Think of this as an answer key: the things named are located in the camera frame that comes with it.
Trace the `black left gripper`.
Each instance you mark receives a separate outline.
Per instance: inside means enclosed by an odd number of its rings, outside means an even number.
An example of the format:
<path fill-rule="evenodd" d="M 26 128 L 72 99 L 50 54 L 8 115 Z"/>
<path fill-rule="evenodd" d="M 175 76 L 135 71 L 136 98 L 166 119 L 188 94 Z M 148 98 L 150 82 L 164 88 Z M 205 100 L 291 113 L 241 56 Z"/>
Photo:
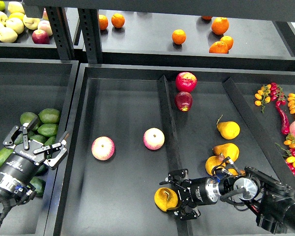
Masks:
<path fill-rule="evenodd" d="M 66 139 L 69 136 L 67 131 L 57 143 L 52 145 L 43 146 L 35 140 L 30 141 L 29 131 L 33 130 L 38 122 L 39 118 L 34 117 L 29 123 L 12 127 L 2 144 L 14 150 L 0 167 L 0 174 L 9 175 L 20 183 L 28 184 L 42 164 L 55 170 L 67 156 Z M 20 144 L 15 143 L 18 136 L 23 140 Z"/>

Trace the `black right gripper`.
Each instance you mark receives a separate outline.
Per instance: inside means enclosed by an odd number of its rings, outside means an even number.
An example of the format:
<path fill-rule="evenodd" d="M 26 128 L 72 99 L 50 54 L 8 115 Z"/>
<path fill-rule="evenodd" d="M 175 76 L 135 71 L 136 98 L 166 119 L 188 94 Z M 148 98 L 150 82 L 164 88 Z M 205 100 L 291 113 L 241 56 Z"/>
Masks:
<path fill-rule="evenodd" d="M 168 172 L 160 186 L 170 185 L 176 193 L 179 191 L 189 194 L 188 201 L 178 200 L 177 203 L 167 203 L 167 212 L 173 213 L 180 220 L 197 219 L 201 213 L 198 206 L 214 205 L 218 196 L 215 195 L 213 186 L 215 181 L 210 177 L 189 179 L 187 169 L 179 169 Z"/>

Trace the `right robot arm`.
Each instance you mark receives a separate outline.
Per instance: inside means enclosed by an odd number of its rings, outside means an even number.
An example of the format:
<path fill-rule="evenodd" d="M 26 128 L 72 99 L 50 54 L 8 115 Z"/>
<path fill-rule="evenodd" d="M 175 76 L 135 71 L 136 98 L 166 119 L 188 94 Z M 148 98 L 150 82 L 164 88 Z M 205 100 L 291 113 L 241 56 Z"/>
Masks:
<path fill-rule="evenodd" d="M 290 186 L 253 167 L 241 173 L 230 157 L 214 164 L 211 173 L 190 179 L 188 169 L 168 172 L 160 185 L 172 185 L 178 196 L 178 205 L 170 211 L 181 220 L 192 220 L 201 215 L 201 206 L 222 201 L 239 211 L 251 210 L 257 226 L 272 234 L 295 233 L 295 192 Z"/>

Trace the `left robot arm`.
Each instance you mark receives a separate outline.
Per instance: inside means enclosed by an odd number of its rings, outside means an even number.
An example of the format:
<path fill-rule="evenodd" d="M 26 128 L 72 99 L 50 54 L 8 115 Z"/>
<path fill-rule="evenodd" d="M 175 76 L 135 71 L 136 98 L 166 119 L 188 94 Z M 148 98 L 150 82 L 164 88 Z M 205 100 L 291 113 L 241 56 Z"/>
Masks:
<path fill-rule="evenodd" d="M 0 227 L 4 218 L 15 206 L 33 200 L 36 188 L 30 183 L 42 165 L 54 170 L 67 156 L 65 131 L 60 140 L 52 145 L 44 145 L 30 140 L 28 131 L 36 126 L 38 118 L 33 118 L 22 126 L 14 126 L 3 141 L 12 153 L 0 166 Z"/>

